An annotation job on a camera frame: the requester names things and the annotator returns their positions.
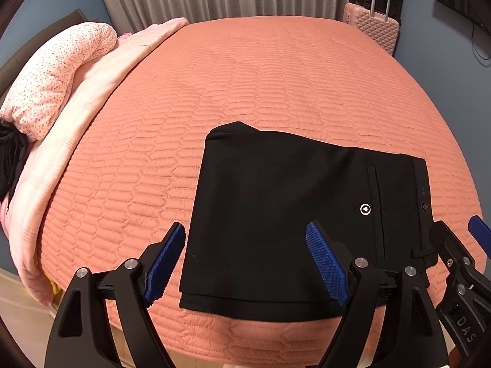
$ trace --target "floor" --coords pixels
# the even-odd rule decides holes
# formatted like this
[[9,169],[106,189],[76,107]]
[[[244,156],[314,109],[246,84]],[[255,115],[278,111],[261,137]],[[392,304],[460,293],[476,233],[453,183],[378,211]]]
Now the floor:
[[[0,269],[0,316],[36,368],[44,366],[48,337],[55,314],[54,308],[40,306],[29,296],[19,277]],[[445,331],[444,334],[447,348],[451,350],[453,343]],[[113,337],[122,364],[127,368],[134,368],[123,333],[114,329]],[[204,361],[172,351],[169,354],[176,368],[240,368]],[[360,363],[360,367],[369,364],[369,361],[365,361]]]

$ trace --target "black cord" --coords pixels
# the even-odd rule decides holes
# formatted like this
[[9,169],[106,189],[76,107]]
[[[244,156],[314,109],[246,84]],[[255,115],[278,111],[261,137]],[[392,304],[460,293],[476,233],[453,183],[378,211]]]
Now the black cord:
[[473,22],[472,23],[472,36],[470,36],[470,41],[472,43],[472,48],[474,49],[474,51],[476,51],[476,54],[479,55],[481,57],[481,59],[483,59],[484,61],[488,61],[491,59],[491,55],[488,56],[487,58],[483,57],[479,51],[477,50],[476,46],[474,45],[474,28],[475,28],[476,24]]

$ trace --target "welt pocket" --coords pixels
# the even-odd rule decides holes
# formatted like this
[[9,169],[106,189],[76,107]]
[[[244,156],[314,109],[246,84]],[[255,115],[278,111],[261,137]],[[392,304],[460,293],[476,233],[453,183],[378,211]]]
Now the welt pocket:
[[382,226],[382,212],[380,203],[380,189],[377,170],[374,164],[367,164],[368,182],[372,195],[372,219],[375,231],[375,250],[379,259],[386,259],[384,228]]

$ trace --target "round white logo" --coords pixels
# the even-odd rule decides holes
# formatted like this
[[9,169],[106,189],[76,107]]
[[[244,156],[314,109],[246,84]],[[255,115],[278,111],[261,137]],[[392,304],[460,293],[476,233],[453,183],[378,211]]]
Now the round white logo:
[[360,206],[360,213],[363,214],[364,216],[368,216],[371,211],[372,208],[370,207],[369,204],[364,203]]

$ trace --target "pink suitcase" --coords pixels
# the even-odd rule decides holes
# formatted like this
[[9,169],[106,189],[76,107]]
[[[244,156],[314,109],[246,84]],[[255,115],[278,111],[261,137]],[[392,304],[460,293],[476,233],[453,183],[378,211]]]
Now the pink suitcase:
[[370,10],[357,4],[348,3],[344,7],[343,22],[355,26],[375,40],[390,55],[394,53],[399,23],[389,18],[390,0],[387,0],[385,15],[375,12],[375,0]]

